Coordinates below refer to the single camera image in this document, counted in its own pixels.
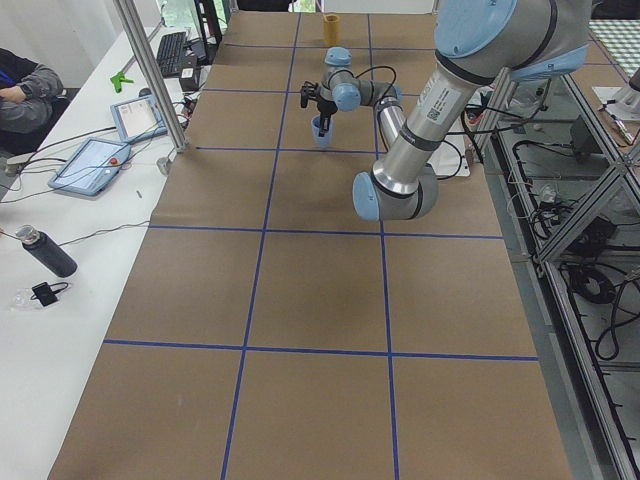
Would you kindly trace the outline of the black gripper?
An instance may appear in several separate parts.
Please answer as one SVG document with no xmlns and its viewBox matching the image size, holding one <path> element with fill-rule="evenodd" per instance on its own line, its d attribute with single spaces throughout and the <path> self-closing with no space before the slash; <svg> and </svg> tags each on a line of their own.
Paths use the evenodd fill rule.
<svg viewBox="0 0 640 480">
<path fill-rule="evenodd" d="M 325 136 L 326 131 L 331 129 L 331 116 L 336 113 L 336 104 L 331 100 L 319 98 L 317 100 L 317 109 L 320 112 L 320 116 L 318 116 L 318 136 Z"/>
</svg>

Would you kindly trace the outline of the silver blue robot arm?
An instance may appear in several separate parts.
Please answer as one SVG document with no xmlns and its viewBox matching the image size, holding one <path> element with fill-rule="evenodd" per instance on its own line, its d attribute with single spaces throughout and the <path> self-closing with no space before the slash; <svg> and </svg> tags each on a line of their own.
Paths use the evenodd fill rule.
<svg viewBox="0 0 640 480">
<path fill-rule="evenodd" d="M 364 72 L 353 73 L 351 60 L 351 52 L 346 48 L 336 46 L 326 51 L 325 73 L 319 83 L 312 85 L 309 94 L 319 112 L 312 122 L 314 141 L 319 147 L 328 147 L 332 138 L 332 116 L 363 106 L 374 111 L 383 145 L 388 149 L 405 122 L 395 70 L 382 66 L 393 74 L 390 82 L 366 80 Z"/>
<path fill-rule="evenodd" d="M 304 94 L 314 99 L 325 135 L 337 111 L 370 106 L 379 114 L 386 155 L 353 183 L 357 214 L 369 221 L 420 218 L 436 203 L 438 180 L 429 163 L 469 100 L 507 68 L 512 79 L 549 79 L 579 69 L 587 55 L 589 1 L 447 1 L 434 32 L 436 68 L 411 114 L 391 83 L 364 81 L 351 54 L 327 50 L 325 74 Z"/>
</svg>

